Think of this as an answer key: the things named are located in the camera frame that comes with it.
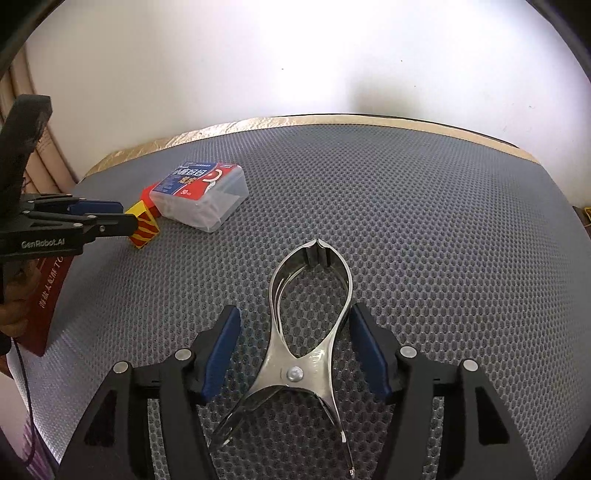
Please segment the product label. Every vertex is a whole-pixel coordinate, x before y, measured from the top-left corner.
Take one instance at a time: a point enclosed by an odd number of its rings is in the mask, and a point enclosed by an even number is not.
[[[154,187],[155,192],[199,200],[236,165],[186,162]]]

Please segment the screw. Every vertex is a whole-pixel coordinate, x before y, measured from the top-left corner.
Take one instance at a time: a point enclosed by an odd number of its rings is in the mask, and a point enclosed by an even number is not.
[[[177,352],[174,354],[174,357],[177,360],[188,360],[189,358],[191,358],[191,350],[189,350],[188,348],[181,348],[180,350],[177,350]]]
[[[290,382],[299,382],[304,378],[304,371],[298,366],[289,367],[286,376]]]
[[[400,349],[400,354],[406,358],[415,358],[417,351],[413,347],[405,345]]]
[[[127,371],[127,362],[117,362],[113,366],[113,372],[116,374],[122,374],[125,371]]]
[[[478,370],[478,364],[469,358],[468,360],[464,360],[464,368],[469,372],[475,372]]]

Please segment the gray mesh surface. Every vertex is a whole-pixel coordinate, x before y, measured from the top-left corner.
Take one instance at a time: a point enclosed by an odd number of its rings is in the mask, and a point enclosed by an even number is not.
[[[189,159],[239,163],[250,197],[215,233],[161,219],[160,236],[142,251],[125,238],[88,245],[64,285],[47,353],[25,354],[36,422],[58,458],[116,361],[162,361],[233,303],[243,329],[221,395],[200,410],[209,435],[261,363],[273,269],[293,248],[321,238],[349,263],[354,298],[401,343],[431,359],[483,365],[541,480],[567,462],[591,422],[591,244],[542,167],[441,135],[310,125],[146,155],[89,177],[76,193],[130,206]],[[285,318],[294,350],[315,346],[334,322],[338,288],[322,274],[294,287]],[[368,391],[348,329],[334,358],[353,460],[368,479],[391,413]],[[13,352],[9,361],[18,376]],[[435,476],[442,414],[435,399],[426,478]],[[166,478],[156,415],[152,450]],[[317,401],[294,392],[256,411],[213,461],[222,479],[346,473],[328,418]]]

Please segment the human hand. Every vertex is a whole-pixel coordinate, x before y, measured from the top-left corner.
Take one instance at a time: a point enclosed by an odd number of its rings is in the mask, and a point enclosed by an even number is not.
[[[4,289],[4,304],[0,304],[0,332],[10,337],[25,333],[28,313],[27,298],[35,292],[41,272],[37,270],[37,261],[27,261],[21,271]]]

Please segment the black cable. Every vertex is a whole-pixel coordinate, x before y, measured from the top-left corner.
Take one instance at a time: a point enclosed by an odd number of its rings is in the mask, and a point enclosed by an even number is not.
[[[27,374],[25,373],[25,364],[22,361],[21,349],[18,347],[18,343],[15,339],[12,339],[12,341],[14,343],[14,348],[17,350],[18,362],[21,364],[22,379],[25,382],[25,392],[27,393],[29,422],[31,423],[31,451],[29,452],[27,459],[23,460],[25,467],[28,467],[29,465],[31,465],[33,457],[35,456],[35,448],[37,447],[37,445],[35,444],[35,437],[37,437],[37,429],[35,428],[35,423],[33,422],[33,405],[31,404],[31,392],[29,390],[29,380],[27,379]]]
[[[36,440],[37,440],[37,435],[39,434],[39,432],[37,430],[37,427],[35,427],[35,422],[33,421],[33,405],[31,402],[31,391],[29,390],[29,380],[27,378],[27,373],[25,372],[25,364],[22,361],[21,349],[19,348],[16,339],[12,339],[12,341],[14,343],[14,348],[17,350],[18,362],[21,365],[22,379],[25,383],[25,392],[27,394],[27,407],[29,409],[29,422],[31,423],[31,451],[29,452],[27,459],[22,461],[24,466],[28,467],[29,465],[31,465],[31,462],[35,458],[35,449],[37,447]],[[45,445],[41,445],[41,447],[43,448],[45,460],[49,464],[49,468],[51,469],[51,473],[53,474],[53,478],[56,478],[57,477],[57,470],[51,461],[51,458],[50,458],[51,453],[46,451],[47,447],[45,447]]]

